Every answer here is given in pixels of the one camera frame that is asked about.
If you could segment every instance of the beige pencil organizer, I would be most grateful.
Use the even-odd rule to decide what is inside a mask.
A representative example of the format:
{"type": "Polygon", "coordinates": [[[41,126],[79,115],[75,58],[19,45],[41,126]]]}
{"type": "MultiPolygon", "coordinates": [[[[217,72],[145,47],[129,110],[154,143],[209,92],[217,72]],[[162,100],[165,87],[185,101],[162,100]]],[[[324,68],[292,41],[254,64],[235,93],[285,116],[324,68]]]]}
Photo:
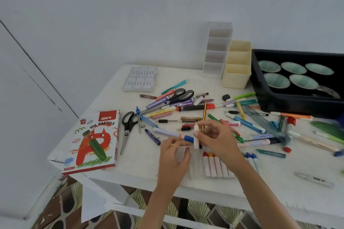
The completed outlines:
{"type": "Polygon", "coordinates": [[[228,51],[222,86],[244,89],[251,76],[251,42],[232,40],[228,51]]]}

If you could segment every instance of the white pencil organizer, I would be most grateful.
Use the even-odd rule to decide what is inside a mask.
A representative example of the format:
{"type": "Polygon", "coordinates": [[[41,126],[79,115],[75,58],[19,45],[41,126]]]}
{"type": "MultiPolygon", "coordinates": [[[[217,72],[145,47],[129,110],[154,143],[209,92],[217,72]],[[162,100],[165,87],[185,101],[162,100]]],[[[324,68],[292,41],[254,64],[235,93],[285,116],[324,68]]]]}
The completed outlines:
{"type": "Polygon", "coordinates": [[[221,79],[230,48],[232,23],[210,22],[207,50],[203,65],[203,77],[221,79]]]}
{"type": "Polygon", "coordinates": [[[244,89],[251,76],[251,42],[233,40],[222,76],[225,88],[244,89]]]}

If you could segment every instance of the hand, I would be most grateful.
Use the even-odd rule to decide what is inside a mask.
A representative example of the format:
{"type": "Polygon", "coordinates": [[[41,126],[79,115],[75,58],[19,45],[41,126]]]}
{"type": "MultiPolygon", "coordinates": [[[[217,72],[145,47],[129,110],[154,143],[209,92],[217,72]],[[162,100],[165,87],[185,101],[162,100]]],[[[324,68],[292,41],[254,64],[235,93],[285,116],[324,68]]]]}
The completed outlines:
{"type": "Polygon", "coordinates": [[[196,122],[198,126],[207,126],[201,131],[194,131],[198,140],[212,149],[213,153],[224,162],[227,168],[236,172],[244,157],[239,150],[230,127],[216,120],[196,122]]]}
{"type": "Polygon", "coordinates": [[[162,188],[166,193],[171,194],[171,197],[182,182],[191,161],[189,147],[185,149],[184,159],[181,163],[176,161],[175,154],[181,146],[189,145],[191,145],[190,142],[179,137],[168,137],[161,143],[157,188],[162,188]]]}

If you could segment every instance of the white eraser pack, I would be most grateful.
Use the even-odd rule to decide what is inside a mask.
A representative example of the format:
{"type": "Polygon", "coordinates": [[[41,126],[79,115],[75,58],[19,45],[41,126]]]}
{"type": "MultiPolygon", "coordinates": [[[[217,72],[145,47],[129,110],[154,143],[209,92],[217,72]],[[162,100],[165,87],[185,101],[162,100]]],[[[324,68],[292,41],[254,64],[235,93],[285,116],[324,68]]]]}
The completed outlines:
{"type": "Polygon", "coordinates": [[[156,75],[156,66],[133,66],[122,90],[124,92],[152,92],[156,75]]]}

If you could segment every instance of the forearm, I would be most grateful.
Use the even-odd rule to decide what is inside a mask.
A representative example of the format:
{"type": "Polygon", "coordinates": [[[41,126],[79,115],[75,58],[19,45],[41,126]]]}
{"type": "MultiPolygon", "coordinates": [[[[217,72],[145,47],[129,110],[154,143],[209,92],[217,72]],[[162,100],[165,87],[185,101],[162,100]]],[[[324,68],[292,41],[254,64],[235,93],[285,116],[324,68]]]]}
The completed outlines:
{"type": "Polygon", "coordinates": [[[250,163],[243,160],[234,171],[260,225],[264,229],[300,229],[250,163]]]}
{"type": "Polygon", "coordinates": [[[160,229],[167,207],[174,192],[166,192],[159,186],[152,193],[138,229],[160,229]]]}

